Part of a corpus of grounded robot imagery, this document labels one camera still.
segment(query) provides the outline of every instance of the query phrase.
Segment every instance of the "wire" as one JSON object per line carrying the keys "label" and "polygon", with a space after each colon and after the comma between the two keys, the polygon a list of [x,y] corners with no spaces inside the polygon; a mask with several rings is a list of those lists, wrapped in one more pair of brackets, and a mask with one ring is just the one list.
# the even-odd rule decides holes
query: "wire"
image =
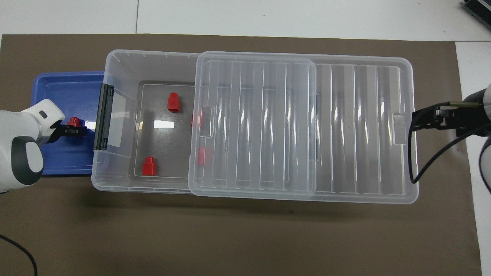
{"label": "wire", "polygon": [[408,133],[408,165],[409,165],[409,179],[411,180],[411,183],[416,183],[418,182],[419,178],[423,175],[421,172],[416,176],[416,180],[413,178],[413,173],[412,173],[412,132],[414,129],[414,124],[419,121],[419,119],[425,115],[427,112],[439,108],[439,107],[446,107],[449,106],[450,102],[444,102],[444,103],[439,103],[435,104],[426,108],[423,108],[419,111],[419,113],[412,119],[411,125],[409,126],[409,133]]}
{"label": "wire", "polygon": [[425,173],[425,171],[430,167],[430,165],[438,157],[440,157],[440,155],[442,155],[445,151],[447,151],[449,148],[451,148],[452,146],[454,146],[458,142],[464,140],[465,138],[467,138],[467,137],[469,137],[471,135],[474,135],[474,134],[478,133],[479,131],[481,131],[481,130],[483,130],[485,128],[491,127],[491,122],[489,122],[489,123],[487,123],[485,125],[482,125],[480,127],[477,127],[475,129],[472,129],[472,130],[464,133],[463,135],[457,137],[456,139],[454,139],[453,141],[451,141],[450,143],[448,143],[447,145],[445,145],[443,148],[441,148],[437,153],[435,153],[426,162],[426,164],[421,168],[420,172],[416,175],[416,177],[413,178],[413,172],[412,172],[412,156],[411,156],[412,144],[411,144],[411,141],[412,141],[412,132],[413,132],[413,129],[414,129],[414,124],[418,121],[418,119],[421,116],[423,116],[424,114],[426,114],[428,111],[433,110],[434,108],[442,107],[442,106],[448,106],[448,102],[447,103],[436,104],[436,105],[427,107],[425,109],[422,109],[421,112],[418,115],[416,115],[414,117],[413,121],[411,122],[411,126],[409,127],[409,134],[408,134],[408,164],[409,164],[409,179],[411,180],[411,183],[418,182],[419,179],[421,178],[421,176],[423,176],[423,174]]}
{"label": "wire", "polygon": [[486,188],[488,189],[488,191],[491,193],[491,187],[489,186],[488,182],[486,181],[486,179],[483,178],[483,182],[484,182],[484,185],[486,186]]}
{"label": "wire", "polygon": [[18,249],[20,249],[22,252],[24,252],[28,257],[29,257],[29,260],[31,261],[32,263],[32,267],[34,268],[34,276],[37,276],[37,266],[36,266],[36,261],[34,260],[34,257],[32,257],[31,253],[29,253],[29,251],[27,249],[25,249],[22,245],[12,241],[11,239],[3,236],[0,234],[0,239],[3,239],[11,244],[13,244],[15,247],[17,247]]}

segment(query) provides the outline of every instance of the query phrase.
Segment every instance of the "white floor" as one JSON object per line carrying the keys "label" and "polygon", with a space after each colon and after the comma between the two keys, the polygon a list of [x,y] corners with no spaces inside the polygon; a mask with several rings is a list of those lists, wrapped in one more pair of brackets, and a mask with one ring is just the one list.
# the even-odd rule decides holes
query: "white floor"
{"label": "white floor", "polygon": [[[458,41],[464,97],[491,83],[491,31],[469,16],[462,2],[0,0],[0,37],[19,33],[178,33]],[[467,139],[482,271],[491,276],[491,195],[477,169],[483,142],[479,137]]]}

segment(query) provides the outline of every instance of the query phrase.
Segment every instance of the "red plastic block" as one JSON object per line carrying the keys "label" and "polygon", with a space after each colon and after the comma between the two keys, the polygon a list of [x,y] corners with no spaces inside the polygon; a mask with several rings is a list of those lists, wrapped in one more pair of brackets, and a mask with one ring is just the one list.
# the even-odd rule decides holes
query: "red plastic block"
{"label": "red plastic block", "polygon": [[78,119],[77,117],[71,117],[68,123],[66,124],[77,128],[82,127],[82,124],[80,123],[80,119]]}
{"label": "red plastic block", "polygon": [[154,163],[154,158],[151,156],[145,157],[145,163],[143,163],[143,168],[141,170],[142,175],[155,175],[157,173],[157,167]]}
{"label": "red plastic block", "polygon": [[205,147],[199,147],[198,166],[205,165]]}
{"label": "red plastic block", "polygon": [[181,112],[181,103],[177,93],[172,92],[167,98],[167,109],[172,113]]}

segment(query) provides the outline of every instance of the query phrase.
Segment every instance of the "blue tray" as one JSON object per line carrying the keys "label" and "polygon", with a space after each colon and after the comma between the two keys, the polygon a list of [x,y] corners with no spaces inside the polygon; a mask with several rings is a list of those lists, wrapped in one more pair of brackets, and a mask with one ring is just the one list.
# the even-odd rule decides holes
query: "blue tray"
{"label": "blue tray", "polygon": [[94,158],[94,129],[103,71],[44,73],[34,79],[31,106],[44,99],[52,100],[65,114],[83,120],[87,136],[60,137],[41,146],[43,175],[90,174]]}

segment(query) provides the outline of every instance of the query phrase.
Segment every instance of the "transparent plastic bin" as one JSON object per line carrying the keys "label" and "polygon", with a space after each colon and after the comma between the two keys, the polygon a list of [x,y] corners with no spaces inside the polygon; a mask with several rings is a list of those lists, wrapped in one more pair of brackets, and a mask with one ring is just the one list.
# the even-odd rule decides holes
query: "transparent plastic bin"
{"label": "transparent plastic bin", "polygon": [[[418,197],[407,168],[412,67],[403,58],[116,50],[104,82],[115,96],[108,148],[94,154],[99,190],[395,204]],[[166,108],[171,92],[181,113]],[[156,159],[156,176],[141,175],[146,156]]]}
{"label": "transparent plastic bin", "polygon": [[[115,50],[104,83],[114,86],[106,150],[94,151],[92,183],[101,191],[190,193],[188,164],[198,54]],[[181,112],[167,110],[179,94]],[[142,175],[146,156],[155,176]]]}

